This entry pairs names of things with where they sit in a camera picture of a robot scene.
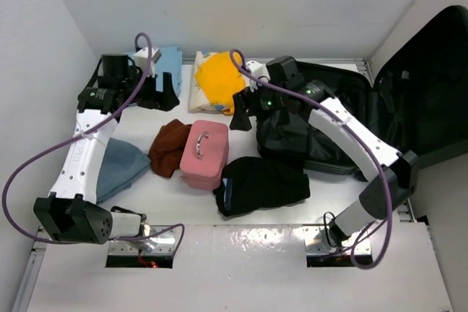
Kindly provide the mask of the light blue cloth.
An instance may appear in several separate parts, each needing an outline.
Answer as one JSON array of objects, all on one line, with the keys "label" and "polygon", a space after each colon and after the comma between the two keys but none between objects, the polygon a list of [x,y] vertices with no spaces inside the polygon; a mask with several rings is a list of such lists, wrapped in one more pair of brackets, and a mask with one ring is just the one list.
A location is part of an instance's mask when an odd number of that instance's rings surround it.
[{"label": "light blue cloth", "polygon": [[[162,74],[169,72],[172,75],[172,83],[175,94],[179,97],[181,93],[181,70],[182,70],[182,52],[178,46],[164,46],[159,48],[161,51],[161,58],[156,63],[156,91],[162,92]],[[127,53],[132,58],[132,55],[136,53]]]}]

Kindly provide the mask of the rust brown towel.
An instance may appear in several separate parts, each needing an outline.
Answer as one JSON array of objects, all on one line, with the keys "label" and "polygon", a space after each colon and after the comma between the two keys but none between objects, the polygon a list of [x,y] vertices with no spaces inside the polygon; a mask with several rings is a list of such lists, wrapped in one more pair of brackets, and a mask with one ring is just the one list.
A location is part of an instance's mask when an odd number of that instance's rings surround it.
[{"label": "rust brown towel", "polygon": [[154,173],[163,178],[171,178],[180,168],[191,127],[191,124],[183,124],[178,119],[161,127],[148,152]]}]

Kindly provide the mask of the pink cosmetic case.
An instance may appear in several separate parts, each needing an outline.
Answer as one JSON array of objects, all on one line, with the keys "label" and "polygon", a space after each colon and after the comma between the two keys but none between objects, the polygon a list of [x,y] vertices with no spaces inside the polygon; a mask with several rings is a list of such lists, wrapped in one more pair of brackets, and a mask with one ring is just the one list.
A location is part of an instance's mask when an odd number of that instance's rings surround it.
[{"label": "pink cosmetic case", "polygon": [[190,129],[180,170],[185,183],[195,189],[213,191],[222,178],[229,153],[228,128],[223,123],[198,120]]}]

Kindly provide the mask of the yellow and white garment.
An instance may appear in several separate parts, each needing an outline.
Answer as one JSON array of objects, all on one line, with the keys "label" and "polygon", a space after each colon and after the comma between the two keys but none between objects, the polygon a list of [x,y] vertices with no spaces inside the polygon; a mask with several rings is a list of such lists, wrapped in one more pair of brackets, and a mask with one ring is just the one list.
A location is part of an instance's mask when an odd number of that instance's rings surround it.
[{"label": "yellow and white garment", "polygon": [[197,51],[189,92],[189,112],[234,113],[233,95],[246,87],[229,52]]}]

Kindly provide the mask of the black garment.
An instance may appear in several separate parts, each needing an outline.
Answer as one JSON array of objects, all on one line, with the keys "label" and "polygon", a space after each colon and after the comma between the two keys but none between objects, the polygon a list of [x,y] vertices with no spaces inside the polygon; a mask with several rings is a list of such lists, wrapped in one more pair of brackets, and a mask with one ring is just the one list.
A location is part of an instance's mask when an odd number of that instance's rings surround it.
[{"label": "black garment", "polygon": [[244,156],[224,167],[213,193],[224,217],[242,216],[310,198],[309,177],[279,161]]}]

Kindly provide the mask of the grey-blue towel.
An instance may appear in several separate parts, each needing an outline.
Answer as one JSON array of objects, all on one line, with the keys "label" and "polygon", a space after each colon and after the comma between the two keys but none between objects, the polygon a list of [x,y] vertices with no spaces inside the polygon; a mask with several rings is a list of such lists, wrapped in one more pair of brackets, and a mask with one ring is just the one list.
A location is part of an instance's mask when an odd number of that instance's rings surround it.
[{"label": "grey-blue towel", "polygon": [[133,144],[110,138],[97,179],[97,204],[129,189],[150,169],[150,159]]}]

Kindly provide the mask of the black hard-shell suitcase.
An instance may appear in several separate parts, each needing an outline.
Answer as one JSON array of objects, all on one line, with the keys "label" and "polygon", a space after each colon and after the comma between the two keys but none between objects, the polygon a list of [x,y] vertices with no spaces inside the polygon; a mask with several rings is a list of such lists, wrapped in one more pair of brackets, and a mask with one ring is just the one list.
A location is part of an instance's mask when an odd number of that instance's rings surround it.
[{"label": "black hard-shell suitcase", "polygon": [[467,152],[467,9],[435,15],[368,83],[365,125],[421,167]]}]

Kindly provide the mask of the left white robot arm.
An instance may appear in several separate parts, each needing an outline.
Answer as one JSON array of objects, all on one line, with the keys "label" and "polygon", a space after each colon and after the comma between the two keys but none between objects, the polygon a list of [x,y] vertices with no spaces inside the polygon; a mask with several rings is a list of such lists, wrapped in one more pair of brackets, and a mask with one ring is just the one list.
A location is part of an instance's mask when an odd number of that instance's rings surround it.
[{"label": "left white robot arm", "polygon": [[34,214],[56,244],[103,244],[122,240],[142,246],[157,236],[144,213],[97,204],[102,162],[123,110],[129,104],[153,109],[154,76],[134,57],[103,55],[78,96],[75,132],[61,173],[49,195],[34,203]]}]

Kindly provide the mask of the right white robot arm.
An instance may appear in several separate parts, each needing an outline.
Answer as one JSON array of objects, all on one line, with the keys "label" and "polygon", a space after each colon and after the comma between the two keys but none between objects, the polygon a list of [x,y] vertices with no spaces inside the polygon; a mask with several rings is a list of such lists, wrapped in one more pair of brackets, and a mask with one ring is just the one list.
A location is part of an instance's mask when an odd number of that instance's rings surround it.
[{"label": "right white robot arm", "polygon": [[247,131],[254,116],[261,156],[318,172],[359,171],[366,180],[354,202],[324,217],[324,248],[337,251],[355,232],[390,220],[415,187],[419,159],[366,127],[370,96],[362,75],[290,56],[261,64],[237,50],[228,61],[249,82],[233,95],[230,127]]}]

